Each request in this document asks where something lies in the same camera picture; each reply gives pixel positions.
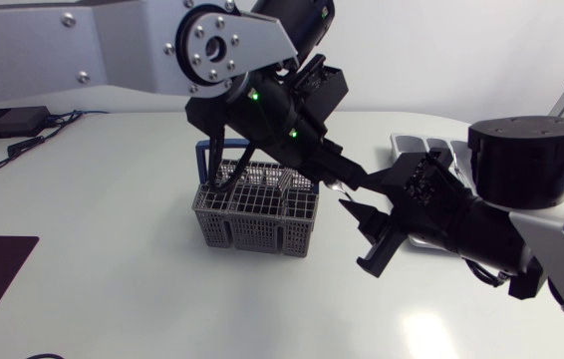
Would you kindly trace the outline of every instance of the robotic arm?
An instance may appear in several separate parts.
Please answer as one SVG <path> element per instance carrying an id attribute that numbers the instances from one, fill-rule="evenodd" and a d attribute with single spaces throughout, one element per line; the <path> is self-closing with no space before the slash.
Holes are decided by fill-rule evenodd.
<path id="1" fill-rule="evenodd" d="M 472 126 L 476 193 L 448 170 L 448 150 L 404 154 L 367 175 L 325 138 L 348 92 L 342 71 L 321 55 L 302 66 L 334 15 L 333 0 L 260 0 L 250 13 L 233 0 L 0 6 L 0 100 L 98 85 L 190 96 L 187 117 L 211 137 L 211 164 L 229 126 L 250 141 L 242 164 L 259 148 L 311 180 L 386 195 L 391 215 L 342 201 L 372 245 L 358 259 L 371 274 L 416 236 L 466 258 L 483 281 L 510 279 L 520 299 L 549 279 L 564 310 L 564 119 Z"/>

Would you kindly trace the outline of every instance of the black device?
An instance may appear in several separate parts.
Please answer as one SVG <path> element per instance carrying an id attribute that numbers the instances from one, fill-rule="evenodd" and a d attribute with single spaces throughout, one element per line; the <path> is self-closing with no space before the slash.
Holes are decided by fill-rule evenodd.
<path id="1" fill-rule="evenodd" d="M 45 106 L 0 109 L 0 139 L 37 136 L 48 116 Z"/>

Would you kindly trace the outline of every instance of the white wall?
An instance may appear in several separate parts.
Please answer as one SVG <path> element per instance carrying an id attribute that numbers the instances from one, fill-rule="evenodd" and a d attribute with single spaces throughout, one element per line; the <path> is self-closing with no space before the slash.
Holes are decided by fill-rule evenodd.
<path id="1" fill-rule="evenodd" d="M 255 0 L 236 3 L 248 9 Z M 318 51 L 345 71 L 350 93 L 340 110 L 473 122 L 547 114 L 564 90 L 564 0 L 336 0 L 336 9 Z M 105 87 L 0 106 L 158 112 L 185 102 Z"/>

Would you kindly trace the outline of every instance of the black cable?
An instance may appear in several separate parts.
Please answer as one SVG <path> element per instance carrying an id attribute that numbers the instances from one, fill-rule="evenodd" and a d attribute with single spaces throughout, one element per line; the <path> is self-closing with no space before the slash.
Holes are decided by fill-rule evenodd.
<path id="1" fill-rule="evenodd" d="M 477 277 L 477 279 L 481 280 L 482 282 L 492 285 L 493 287 L 498 287 L 499 285 L 505 283 L 510 276 L 505 274 L 504 272 L 499 272 L 498 275 L 494 275 L 487 271 L 484 267 L 482 267 L 479 263 L 466 259 L 465 263 L 470 268 L 470 271 Z"/>
<path id="2" fill-rule="evenodd" d="M 63 357 L 56 354 L 37 354 L 27 359 L 63 359 Z"/>
<path id="3" fill-rule="evenodd" d="M 222 131 L 221 137 L 219 138 L 212 138 L 209 141 L 209 185 L 211 189 L 216 192 L 227 192 L 231 190 L 235 183 L 238 181 L 244 169 L 246 169 L 249 161 L 251 161 L 251 157 L 255 152 L 255 146 L 251 143 L 246 147 L 242 157 L 238 161 L 238 164 L 235 166 L 233 170 L 233 174 L 231 177 L 223 182 L 222 184 L 218 184 L 218 170 L 220 168 L 220 163 L 222 162 L 222 151 L 224 150 L 224 131 Z"/>
<path id="4" fill-rule="evenodd" d="M 56 129 L 51 134 L 45 136 L 40 142 L 34 144 L 33 146 L 24 148 L 20 152 L 16 153 L 15 155 L 10 156 L 5 160 L 0 161 L 0 169 L 5 167 L 7 164 L 11 163 L 12 161 L 16 160 L 21 155 L 23 155 L 23 154 L 39 147 L 40 145 L 44 144 L 49 139 L 51 139 L 55 135 L 57 135 L 60 131 L 62 131 L 66 126 L 72 124 L 73 122 L 75 122 L 76 120 L 78 120 L 79 118 L 81 118 L 85 114 L 107 114 L 107 112 L 104 112 L 104 111 L 73 111 L 73 112 L 67 113 L 67 114 L 49 116 L 47 121 L 51 122 L 51 123 L 55 123 L 58 126 L 58 129 Z M 68 120 L 64 120 L 61 123 L 57 123 L 58 120 L 63 120 L 64 118 L 66 118 L 68 116 L 69 116 Z"/>

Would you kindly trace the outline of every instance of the green led light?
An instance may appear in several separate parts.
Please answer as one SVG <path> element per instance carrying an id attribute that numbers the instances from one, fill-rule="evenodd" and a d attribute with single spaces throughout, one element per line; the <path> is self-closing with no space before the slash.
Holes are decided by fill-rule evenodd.
<path id="1" fill-rule="evenodd" d="M 249 94 L 247 96 L 249 97 L 249 99 L 253 101 L 258 101 L 260 99 L 260 94 L 257 91 L 255 91 L 255 89 L 251 89 L 251 91 L 249 91 Z"/>

